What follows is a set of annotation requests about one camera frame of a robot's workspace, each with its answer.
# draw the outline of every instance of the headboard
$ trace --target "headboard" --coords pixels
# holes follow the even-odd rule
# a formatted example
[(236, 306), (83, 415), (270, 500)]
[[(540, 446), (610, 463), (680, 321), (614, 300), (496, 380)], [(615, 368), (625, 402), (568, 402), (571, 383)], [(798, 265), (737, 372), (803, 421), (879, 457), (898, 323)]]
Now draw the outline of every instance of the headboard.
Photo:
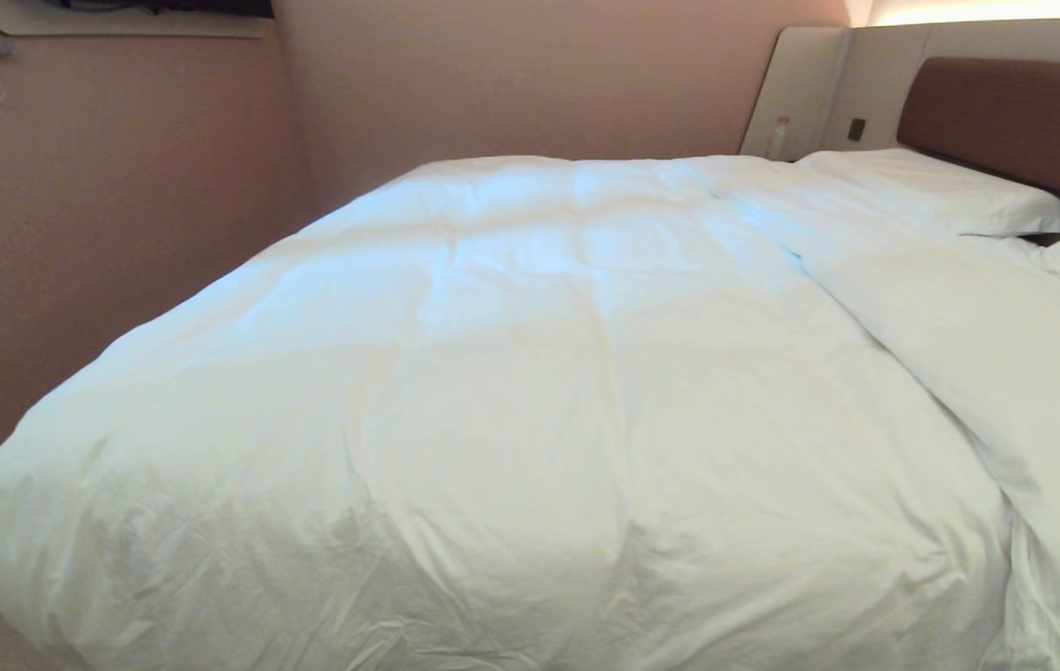
[(1060, 64), (929, 58), (899, 142), (1060, 195)]

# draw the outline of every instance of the white duvet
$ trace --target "white duvet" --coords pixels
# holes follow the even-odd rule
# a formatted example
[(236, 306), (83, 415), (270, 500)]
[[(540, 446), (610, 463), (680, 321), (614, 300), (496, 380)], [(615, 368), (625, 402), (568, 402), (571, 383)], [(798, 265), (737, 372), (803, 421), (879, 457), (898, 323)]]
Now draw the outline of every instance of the white duvet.
[(1060, 670), (1060, 281), (798, 165), (427, 165), (28, 413), (0, 608), (104, 671)]

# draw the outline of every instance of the brown headboard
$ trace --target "brown headboard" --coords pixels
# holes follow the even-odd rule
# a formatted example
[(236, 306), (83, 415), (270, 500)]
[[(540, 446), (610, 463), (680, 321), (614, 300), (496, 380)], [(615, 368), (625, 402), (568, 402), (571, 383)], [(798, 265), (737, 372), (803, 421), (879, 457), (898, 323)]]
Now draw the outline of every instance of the brown headboard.
[(1060, 64), (929, 58), (899, 142), (1060, 195)]

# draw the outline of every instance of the white bedding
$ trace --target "white bedding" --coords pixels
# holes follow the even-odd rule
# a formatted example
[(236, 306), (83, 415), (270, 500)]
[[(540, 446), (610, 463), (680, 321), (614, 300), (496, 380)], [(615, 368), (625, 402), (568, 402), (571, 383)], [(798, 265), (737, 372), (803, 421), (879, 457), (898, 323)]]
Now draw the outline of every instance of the white bedding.
[(414, 171), (28, 413), (0, 608), (98, 670), (1060, 668), (1060, 283), (877, 198)]

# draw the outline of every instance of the duvet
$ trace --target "duvet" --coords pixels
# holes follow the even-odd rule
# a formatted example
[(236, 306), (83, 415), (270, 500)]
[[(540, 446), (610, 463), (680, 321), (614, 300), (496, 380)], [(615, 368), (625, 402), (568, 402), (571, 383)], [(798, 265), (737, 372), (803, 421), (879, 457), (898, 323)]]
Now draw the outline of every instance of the duvet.
[(1060, 670), (1060, 281), (758, 158), (426, 165), (0, 447), (68, 668)]

